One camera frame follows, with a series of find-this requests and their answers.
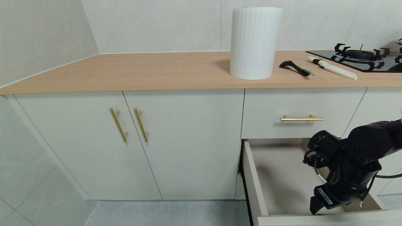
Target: gold handle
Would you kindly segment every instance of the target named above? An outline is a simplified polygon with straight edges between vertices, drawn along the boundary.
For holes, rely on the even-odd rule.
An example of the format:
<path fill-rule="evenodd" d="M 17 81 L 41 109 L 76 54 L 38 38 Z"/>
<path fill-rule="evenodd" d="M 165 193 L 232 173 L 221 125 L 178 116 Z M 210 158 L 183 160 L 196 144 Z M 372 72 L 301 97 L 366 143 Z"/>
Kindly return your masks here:
<path fill-rule="evenodd" d="M 120 113 L 120 110 L 113 110 L 113 108 L 111 107 L 111 108 L 109 108 L 109 111 L 110 111 L 110 114 L 112 114 L 113 120 L 115 121 L 116 126 L 120 132 L 121 138 L 123 138 L 123 142 L 127 142 L 125 136 L 127 135 L 128 131 L 126 130 L 123 132 L 123 130 L 121 129 L 120 123 L 116 118 L 116 115 L 118 115 Z"/>
<path fill-rule="evenodd" d="M 324 121 L 324 118 L 316 118 L 313 114 L 310 114 L 309 118 L 289 118 L 288 115 L 284 115 L 281 121 Z"/>
<path fill-rule="evenodd" d="M 144 130 L 144 126 L 142 125 L 141 118 L 140 118 L 142 111 L 137 110 L 136 107 L 133 108 L 133 110 L 134 110 L 135 117 L 137 118 L 137 121 L 138 121 L 138 124 L 139 124 L 139 129 L 141 130 L 142 135 L 144 136 L 144 140 L 145 140 L 145 142 L 148 142 L 148 134 L 149 134 L 149 132 Z"/>

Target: kitchen counter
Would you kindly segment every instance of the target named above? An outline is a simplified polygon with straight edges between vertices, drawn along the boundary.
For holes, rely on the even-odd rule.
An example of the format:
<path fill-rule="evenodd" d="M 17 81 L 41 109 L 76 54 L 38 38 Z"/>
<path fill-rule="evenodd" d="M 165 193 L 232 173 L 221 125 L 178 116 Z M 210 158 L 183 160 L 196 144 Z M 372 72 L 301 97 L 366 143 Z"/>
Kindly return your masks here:
<path fill-rule="evenodd" d="M 184 90 L 229 88 L 402 87 L 401 73 L 364 73 L 331 62 L 358 75 L 341 77 L 307 61 L 304 50 L 276 51 L 273 74 L 264 80 L 242 80 L 229 74 L 230 52 L 100 54 L 4 86 L 0 94 L 117 90 Z M 279 68 L 285 60 L 311 70 L 303 77 Z"/>

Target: white cylindrical container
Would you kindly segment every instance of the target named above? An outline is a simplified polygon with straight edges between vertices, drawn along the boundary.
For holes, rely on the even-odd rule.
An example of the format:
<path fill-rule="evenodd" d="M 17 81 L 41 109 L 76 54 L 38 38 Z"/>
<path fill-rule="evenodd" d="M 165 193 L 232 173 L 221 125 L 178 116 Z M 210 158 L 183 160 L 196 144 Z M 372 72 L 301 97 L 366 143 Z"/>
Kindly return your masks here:
<path fill-rule="evenodd" d="M 258 80 L 272 74 L 282 8 L 237 8 L 232 16 L 230 74 Z"/>

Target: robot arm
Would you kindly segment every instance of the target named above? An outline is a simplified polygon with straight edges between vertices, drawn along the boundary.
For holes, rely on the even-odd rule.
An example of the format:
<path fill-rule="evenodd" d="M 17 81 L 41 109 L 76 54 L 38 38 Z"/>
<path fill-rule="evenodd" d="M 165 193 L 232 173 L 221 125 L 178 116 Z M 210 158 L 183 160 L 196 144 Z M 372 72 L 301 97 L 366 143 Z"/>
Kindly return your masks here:
<path fill-rule="evenodd" d="M 402 149 L 402 122 L 399 119 L 359 126 L 342 140 L 323 130 L 310 139 L 307 147 L 310 151 L 303 162 L 315 169 L 330 170 L 325 184 L 315 187 L 310 199 L 310 211 L 316 214 L 324 206 L 332 209 L 365 199 L 381 170 L 378 159 Z"/>

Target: gray floor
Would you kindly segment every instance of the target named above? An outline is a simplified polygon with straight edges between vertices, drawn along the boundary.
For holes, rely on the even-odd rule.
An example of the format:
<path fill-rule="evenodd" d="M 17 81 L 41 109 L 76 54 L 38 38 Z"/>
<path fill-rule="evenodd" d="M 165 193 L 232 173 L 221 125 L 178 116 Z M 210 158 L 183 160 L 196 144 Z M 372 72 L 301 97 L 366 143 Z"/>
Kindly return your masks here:
<path fill-rule="evenodd" d="M 402 194 L 379 196 L 402 209 Z M 249 226 L 246 201 L 100 201 L 85 226 Z"/>

